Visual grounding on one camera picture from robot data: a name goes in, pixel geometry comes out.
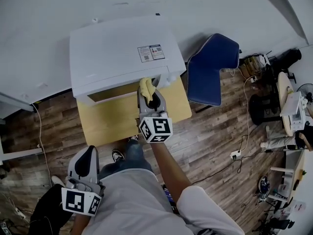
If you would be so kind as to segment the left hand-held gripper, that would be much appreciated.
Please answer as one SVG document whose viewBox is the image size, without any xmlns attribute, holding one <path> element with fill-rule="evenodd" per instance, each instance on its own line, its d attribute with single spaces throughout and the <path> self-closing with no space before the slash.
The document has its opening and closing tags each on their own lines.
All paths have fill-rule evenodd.
<svg viewBox="0 0 313 235">
<path fill-rule="evenodd" d="M 66 187 L 61 189 L 63 210 L 96 215 L 105 190 L 102 183 L 98 184 L 98 172 L 98 151 L 95 146 L 85 147 L 73 156 L 68 165 Z"/>
</svg>

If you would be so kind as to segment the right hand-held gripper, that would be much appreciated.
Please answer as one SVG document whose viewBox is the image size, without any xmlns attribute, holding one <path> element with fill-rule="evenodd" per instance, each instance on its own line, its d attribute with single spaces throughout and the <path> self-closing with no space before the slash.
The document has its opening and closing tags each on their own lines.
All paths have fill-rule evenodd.
<svg viewBox="0 0 313 235">
<path fill-rule="evenodd" d="M 147 143 L 164 143 L 173 135 L 172 119 L 166 111 L 166 101 L 159 90 L 155 90 L 152 100 L 148 101 L 137 90 L 139 117 L 136 120 L 139 132 Z"/>
</svg>

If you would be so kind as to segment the yellow cloth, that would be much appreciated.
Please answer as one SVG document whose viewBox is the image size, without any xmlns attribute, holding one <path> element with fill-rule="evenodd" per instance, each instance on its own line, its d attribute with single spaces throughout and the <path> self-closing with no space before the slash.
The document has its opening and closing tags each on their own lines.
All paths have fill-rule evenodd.
<svg viewBox="0 0 313 235">
<path fill-rule="evenodd" d="M 150 77 L 145 77 L 140 80 L 140 94 L 149 103 L 153 100 L 153 94 L 156 91 L 156 87 L 152 84 L 152 79 Z"/>
</svg>

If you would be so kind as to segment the white microwave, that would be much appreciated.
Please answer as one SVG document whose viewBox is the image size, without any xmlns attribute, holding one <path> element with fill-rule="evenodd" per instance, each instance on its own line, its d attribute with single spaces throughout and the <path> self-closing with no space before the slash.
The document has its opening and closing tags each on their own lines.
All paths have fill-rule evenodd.
<svg viewBox="0 0 313 235">
<path fill-rule="evenodd" d="M 142 78 L 160 89 L 186 70 L 176 39 L 159 14 L 117 19 L 73 31 L 73 96 L 87 105 L 135 94 Z"/>
</svg>

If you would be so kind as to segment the person's left forearm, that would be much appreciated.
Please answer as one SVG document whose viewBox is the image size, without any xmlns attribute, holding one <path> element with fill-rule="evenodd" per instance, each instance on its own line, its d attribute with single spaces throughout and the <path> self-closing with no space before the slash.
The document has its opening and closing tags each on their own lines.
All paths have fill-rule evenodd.
<svg viewBox="0 0 313 235">
<path fill-rule="evenodd" d="M 82 235 L 83 230 L 89 224 L 90 216 L 77 214 L 70 235 Z"/>
</svg>

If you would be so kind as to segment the person's right forearm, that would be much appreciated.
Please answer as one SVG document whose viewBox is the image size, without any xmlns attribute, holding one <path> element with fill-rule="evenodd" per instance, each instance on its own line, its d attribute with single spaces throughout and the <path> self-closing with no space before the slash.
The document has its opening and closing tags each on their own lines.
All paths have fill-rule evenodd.
<svg viewBox="0 0 313 235">
<path fill-rule="evenodd" d="M 191 183 L 164 143 L 150 143 L 160 173 L 173 200 L 177 202 Z"/>
</svg>

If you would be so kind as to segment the person's left shoe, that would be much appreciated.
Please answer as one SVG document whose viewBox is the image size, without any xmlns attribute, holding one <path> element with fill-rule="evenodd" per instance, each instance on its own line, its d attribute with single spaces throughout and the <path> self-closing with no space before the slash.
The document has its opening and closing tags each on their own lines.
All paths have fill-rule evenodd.
<svg viewBox="0 0 313 235">
<path fill-rule="evenodd" d="M 112 151 L 112 159 L 115 163 L 125 160 L 124 155 L 118 149 Z"/>
</svg>

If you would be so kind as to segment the light wooden side table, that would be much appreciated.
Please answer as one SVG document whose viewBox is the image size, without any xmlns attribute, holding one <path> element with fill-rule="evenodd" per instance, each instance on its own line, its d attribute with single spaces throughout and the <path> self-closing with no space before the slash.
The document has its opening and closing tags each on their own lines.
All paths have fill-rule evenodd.
<svg viewBox="0 0 313 235">
<path fill-rule="evenodd" d="M 160 89 L 173 123 L 192 116 L 181 78 Z M 102 146 L 138 134 L 139 115 L 136 94 L 88 106 L 77 101 L 78 112 L 87 145 Z"/>
</svg>

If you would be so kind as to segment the person's blue jeans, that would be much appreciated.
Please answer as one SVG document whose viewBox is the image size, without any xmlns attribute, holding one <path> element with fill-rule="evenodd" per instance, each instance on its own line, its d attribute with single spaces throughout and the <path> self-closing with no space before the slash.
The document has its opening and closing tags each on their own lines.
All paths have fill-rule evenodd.
<svg viewBox="0 0 313 235">
<path fill-rule="evenodd" d="M 105 165 L 99 172 L 99 179 L 127 169 L 145 169 L 153 172 L 151 165 L 146 161 L 142 146 L 138 141 L 128 141 L 123 152 L 125 160 Z"/>
</svg>

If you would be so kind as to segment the blue chair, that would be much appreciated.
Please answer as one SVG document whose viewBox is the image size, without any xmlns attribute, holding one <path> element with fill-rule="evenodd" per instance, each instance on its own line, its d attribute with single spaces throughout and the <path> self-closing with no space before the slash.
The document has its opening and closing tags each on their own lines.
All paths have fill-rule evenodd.
<svg viewBox="0 0 313 235">
<path fill-rule="evenodd" d="M 239 54 L 237 42 L 215 33 L 185 63 L 187 98 L 204 105 L 197 113 L 221 105 L 220 70 L 236 69 Z"/>
</svg>

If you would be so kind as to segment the person's white shirt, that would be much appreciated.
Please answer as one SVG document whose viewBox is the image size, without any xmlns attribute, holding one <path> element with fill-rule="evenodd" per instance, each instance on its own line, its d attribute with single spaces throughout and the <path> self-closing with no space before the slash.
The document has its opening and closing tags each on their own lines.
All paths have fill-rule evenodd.
<svg viewBox="0 0 313 235">
<path fill-rule="evenodd" d="M 102 183 L 104 197 L 82 235 L 245 235 L 199 186 L 183 190 L 174 214 L 161 184 L 146 169 L 126 169 Z"/>
</svg>

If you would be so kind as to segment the white desk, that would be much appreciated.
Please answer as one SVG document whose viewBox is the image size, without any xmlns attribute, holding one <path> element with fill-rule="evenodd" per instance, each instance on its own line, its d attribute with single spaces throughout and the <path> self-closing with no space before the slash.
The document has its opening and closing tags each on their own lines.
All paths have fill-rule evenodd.
<svg viewBox="0 0 313 235">
<path fill-rule="evenodd" d="M 17 108 L 21 108 L 21 109 L 29 111 L 29 112 L 34 112 L 37 110 L 37 108 L 34 105 L 30 106 L 29 104 L 27 104 L 21 100 L 10 97 L 10 96 L 5 95 L 1 92 L 0 92 L 0 102 L 9 104 L 9 105 L 17 107 Z M 21 157 L 35 155 L 35 154 L 40 154 L 40 153 L 43 153 L 43 150 L 40 146 L 36 149 L 30 149 L 30 150 L 24 150 L 24 151 L 19 151 L 19 152 L 12 152 L 12 153 L 4 153 L 3 148 L 2 148 L 2 144 L 1 144 L 1 140 L 0 140 L 0 165 L 3 165 L 3 162 L 7 161 L 7 160 L 21 158 Z"/>
</svg>

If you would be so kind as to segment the cardboard box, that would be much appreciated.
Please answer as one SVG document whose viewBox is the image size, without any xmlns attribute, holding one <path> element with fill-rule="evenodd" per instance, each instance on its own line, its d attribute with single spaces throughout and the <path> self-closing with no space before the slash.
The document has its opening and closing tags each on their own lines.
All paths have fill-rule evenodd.
<svg viewBox="0 0 313 235">
<path fill-rule="evenodd" d="M 256 56 L 251 56 L 243 60 L 243 63 L 239 66 L 244 77 L 250 77 L 257 75 L 261 72 L 259 66 L 258 58 Z"/>
</svg>

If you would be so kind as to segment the white router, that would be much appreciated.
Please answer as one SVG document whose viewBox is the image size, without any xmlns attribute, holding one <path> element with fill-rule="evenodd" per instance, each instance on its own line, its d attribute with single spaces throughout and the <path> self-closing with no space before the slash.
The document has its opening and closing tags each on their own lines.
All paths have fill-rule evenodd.
<svg viewBox="0 0 313 235">
<path fill-rule="evenodd" d="M 259 54 L 257 59 L 258 59 L 258 62 L 259 62 L 259 66 L 261 68 L 270 66 L 270 61 L 268 59 L 267 54 Z"/>
</svg>

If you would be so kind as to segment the round wooden table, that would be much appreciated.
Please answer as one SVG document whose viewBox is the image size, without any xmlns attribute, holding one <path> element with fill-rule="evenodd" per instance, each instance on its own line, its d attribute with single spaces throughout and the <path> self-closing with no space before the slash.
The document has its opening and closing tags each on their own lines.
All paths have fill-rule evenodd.
<svg viewBox="0 0 313 235">
<path fill-rule="evenodd" d="M 255 125 L 280 121 L 287 136 L 293 136 L 291 121 L 288 116 L 280 116 L 290 93 L 293 92 L 291 82 L 284 72 L 278 74 L 278 79 L 270 79 L 271 91 L 267 95 L 251 96 L 248 103 L 248 112 Z"/>
</svg>

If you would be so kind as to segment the dark patterned helmet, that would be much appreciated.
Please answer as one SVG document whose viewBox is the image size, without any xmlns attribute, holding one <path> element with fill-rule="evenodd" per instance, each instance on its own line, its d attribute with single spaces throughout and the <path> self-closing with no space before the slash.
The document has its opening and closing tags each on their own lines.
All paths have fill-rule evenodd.
<svg viewBox="0 0 313 235">
<path fill-rule="evenodd" d="M 270 183 L 268 180 L 267 176 L 263 176 L 260 178 L 259 182 L 258 182 L 258 198 L 259 201 L 263 202 L 266 200 L 267 195 L 269 193 L 269 189 L 270 189 Z"/>
</svg>

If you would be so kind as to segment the white countertop appliance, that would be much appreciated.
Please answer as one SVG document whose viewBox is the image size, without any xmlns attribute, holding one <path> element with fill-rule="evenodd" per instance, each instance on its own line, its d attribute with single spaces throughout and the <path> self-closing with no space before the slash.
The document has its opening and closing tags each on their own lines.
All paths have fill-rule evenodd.
<svg viewBox="0 0 313 235">
<path fill-rule="evenodd" d="M 305 109 L 307 100 L 302 96 L 301 92 L 288 94 L 285 105 L 280 113 L 281 117 L 287 117 L 289 120 L 288 127 L 293 132 L 303 130 L 306 123 Z"/>
</svg>

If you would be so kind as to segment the black office chair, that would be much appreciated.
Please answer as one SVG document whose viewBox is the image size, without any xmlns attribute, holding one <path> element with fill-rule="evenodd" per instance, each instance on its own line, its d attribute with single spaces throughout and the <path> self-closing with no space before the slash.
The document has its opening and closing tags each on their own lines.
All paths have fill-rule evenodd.
<svg viewBox="0 0 313 235">
<path fill-rule="evenodd" d="M 302 54 L 299 49 L 290 49 L 285 51 L 283 54 L 279 56 L 276 61 L 276 71 L 277 72 L 284 72 L 287 74 L 289 79 L 293 79 L 296 83 L 294 73 L 290 74 L 289 68 L 296 63 L 297 61 L 301 60 Z"/>
</svg>

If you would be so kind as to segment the standing fan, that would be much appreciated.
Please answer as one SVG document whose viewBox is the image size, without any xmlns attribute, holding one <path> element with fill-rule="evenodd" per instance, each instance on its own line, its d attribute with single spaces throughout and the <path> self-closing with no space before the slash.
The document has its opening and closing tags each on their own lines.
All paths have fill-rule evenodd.
<svg viewBox="0 0 313 235">
<path fill-rule="evenodd" d="M 313 84 L 306 83 L 301 85 L 298 89 L 298 92 L 301 92 L 301 95 L 306 98 L 308 101 L 307 107 L 305 109 L 306 116 L 310 116 L 309 109 L 313 112 Z"/>
</svg>

